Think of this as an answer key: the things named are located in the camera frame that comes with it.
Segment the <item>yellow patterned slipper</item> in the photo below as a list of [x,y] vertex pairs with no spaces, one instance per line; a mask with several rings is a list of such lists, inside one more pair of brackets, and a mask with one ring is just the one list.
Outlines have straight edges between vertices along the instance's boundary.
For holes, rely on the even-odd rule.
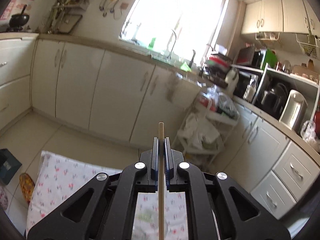
[[29,205],[31,202],[34,188],[35,188],[35,183],[32,180],[31,176],[29,176],[29,174],[27,173],[22,173],[19,176],[19,181],[20,181],[22,196],[24,200],[27,202],[27,204]]

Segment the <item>white rolling storage cart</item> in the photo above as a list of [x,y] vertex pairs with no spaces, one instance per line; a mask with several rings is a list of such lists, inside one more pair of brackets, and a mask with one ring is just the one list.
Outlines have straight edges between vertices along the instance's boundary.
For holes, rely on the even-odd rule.
[[226,149],[240,113],[233,100],[215,86],[200,92],[191,104],[174,139],[189,162],[209,171],[214,159]]

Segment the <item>chrome kitchen faucet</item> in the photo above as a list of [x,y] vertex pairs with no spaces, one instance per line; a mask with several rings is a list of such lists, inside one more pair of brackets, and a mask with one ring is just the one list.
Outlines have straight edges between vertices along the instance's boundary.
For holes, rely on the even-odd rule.
[[170,61],[172,58],[172,54],[176,45],[176,41],[177,41],[177,34],[176,31],[174,29],[171,30],[172,31],[172,37],[170,38],[170,42],[172,43],[171,45],[171,49],[168,51],[168,55],[167,55],[167,61]]

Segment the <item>black wok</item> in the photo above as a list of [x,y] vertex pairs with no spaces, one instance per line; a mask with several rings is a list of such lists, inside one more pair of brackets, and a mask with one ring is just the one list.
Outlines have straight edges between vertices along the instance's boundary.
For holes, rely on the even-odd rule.
[[23,6],[22,11],[19,14],[14,14],[11,16],[11,19],[9,21],[9,27],[20,28],[28,23],[30,16],[25,13],[27,6],[28,5],[25,4]]

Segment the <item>dark blue dustpan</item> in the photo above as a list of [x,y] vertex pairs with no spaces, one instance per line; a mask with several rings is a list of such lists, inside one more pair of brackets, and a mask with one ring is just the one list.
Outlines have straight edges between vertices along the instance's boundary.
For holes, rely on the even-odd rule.
[[0,163],[0,178],[4,185],[8,185],[13,176],[22,166],[21,162],[7,149],[0,149],[1,163]]

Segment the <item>cherry print tablecloth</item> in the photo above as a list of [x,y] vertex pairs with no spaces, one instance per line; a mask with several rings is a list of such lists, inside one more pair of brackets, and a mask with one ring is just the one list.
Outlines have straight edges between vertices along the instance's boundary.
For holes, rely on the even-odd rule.
[[[82,187],[100,173],[108,176],[121,170],[84,163],[49,151],[41,152],[39,173],[30,199],[25,235],[71,197],[71,208],[65,211],[68,221],[79,222],[93,189]],[[188,239],[185,194],[165,192],[165,239]],[[136,202],[132,239],[158,239],[158,194],[139,193]]]

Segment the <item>wooden chopstick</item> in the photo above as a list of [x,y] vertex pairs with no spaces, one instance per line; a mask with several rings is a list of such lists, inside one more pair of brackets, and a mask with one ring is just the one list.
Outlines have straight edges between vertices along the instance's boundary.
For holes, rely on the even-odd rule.
[[165,240],[165,219],[164,219],[164,123],[160,122],[158,126],[159,159],[158,159],[158,229],[159,239]]

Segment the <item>white electric kettle pot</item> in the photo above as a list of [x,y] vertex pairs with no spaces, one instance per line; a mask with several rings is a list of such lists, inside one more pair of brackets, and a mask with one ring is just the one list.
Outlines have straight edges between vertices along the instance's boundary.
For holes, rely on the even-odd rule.
[[300,92],[292,89],[290,90],[289,97],[279,121],[288,129],[298,133],[307,107],[308,103],[304,96]]

